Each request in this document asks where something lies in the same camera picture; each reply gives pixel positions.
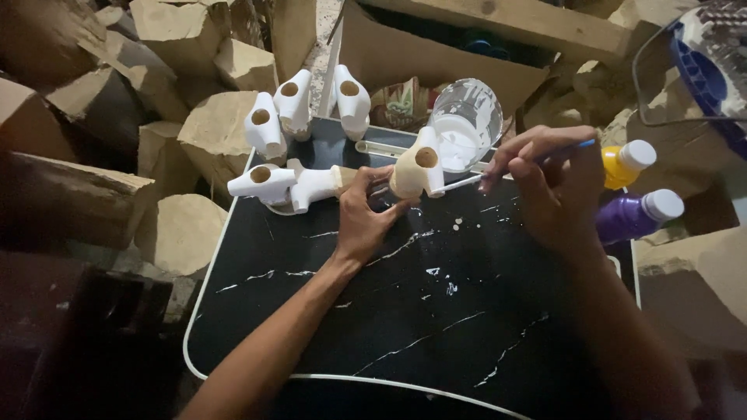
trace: paintbrush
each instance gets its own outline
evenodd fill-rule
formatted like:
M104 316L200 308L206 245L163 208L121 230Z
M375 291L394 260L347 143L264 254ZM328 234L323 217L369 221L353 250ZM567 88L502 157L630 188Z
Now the paintbrush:
M595 141L594 139L591 139L591 140L584 141L583 143L571 144L569 146L561 147L558 150L554 150L552 152L545 153L544 155L539 156L537 159L534 159L534 161L537 164L542 164L543 162L545 162L550 157L568 158L568 155L570 155L570 153L571 153L571 151L573 151L573 149L576 149L577 147L591 146L592 144L594 144L594 141ZM504 168L501 171L501 173L499 174L499 176L504 176L508 172L509 172L508 168ZM474 184L475 182L480 181L483 178L484 175L485 175L484 173L481 173L480 175L470 176L467 179L463 179L461 181L454 182L453 184L446 185L445 187L436 188L435 190L431 191L430 193L431 194L445 193L446 191L451 191L454 188L459 188L459 187L463 187L465 185Z

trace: hand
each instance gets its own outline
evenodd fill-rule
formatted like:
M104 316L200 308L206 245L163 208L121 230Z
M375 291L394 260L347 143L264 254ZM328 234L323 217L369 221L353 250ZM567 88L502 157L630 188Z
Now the hand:
M340 196L340 232L334 257L362 267L384 242L384 235L394 222L419 203L419 199L403 200L383 213L371 210L368 197L373 188L388 182L393 172L394 165L358 170L350 188Z
M542 168L534 159L595 135L588 126L534 127L498 148L480 186L487 191L507 167L521 194L527 230L570 262L583 261L588 252L601 249L594 222L604 189L599 142L573 150L567 161L549 158Z

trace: white bottle cap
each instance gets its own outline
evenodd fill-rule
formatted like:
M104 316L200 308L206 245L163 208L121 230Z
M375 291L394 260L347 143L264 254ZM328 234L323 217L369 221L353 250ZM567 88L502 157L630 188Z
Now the white bottle cap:
M682 199L672 190L656 190L643 196L643 211L659 222L680 217L685 211Z
M632 170L644 170L656 161L656 150L643 140L633 140L620 149L620 161Z

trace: hole in wood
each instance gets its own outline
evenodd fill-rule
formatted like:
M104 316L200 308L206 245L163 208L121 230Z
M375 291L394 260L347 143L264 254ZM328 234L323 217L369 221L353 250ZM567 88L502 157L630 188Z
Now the hole in wood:
M266 109L258 109L252 114L252 123L255 126L261 126L270 120L270 113Z
M351 82L350 80L343 81L340 85L340 93L345 96L355 96L360 92L358 85Z
M269 169L267 169L264 166L257 166L256 168L252 169L252 173L249 175L249 177L256 184L261 184L262 182L265 182L268 179L270 179L270 175L272 175L272 173L270 172Z
M415 153L415 163L419 167L434 167L438 163L438 155L430 147L423 147Z
M283 96L296 96L297 93L298 85L293 82L284 84L280 90L280 94Z

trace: right hand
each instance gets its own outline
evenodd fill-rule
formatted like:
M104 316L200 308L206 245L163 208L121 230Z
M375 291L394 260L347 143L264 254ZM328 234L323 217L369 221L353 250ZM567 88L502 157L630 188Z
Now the right hand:
M534 127L503 144L496 152L513 176L522 199L524 225L543 246L570 262L582 262L601 249L595 227L604 166L599 142L574 149L566 161L534 159L553 149L595 136L592 127Z

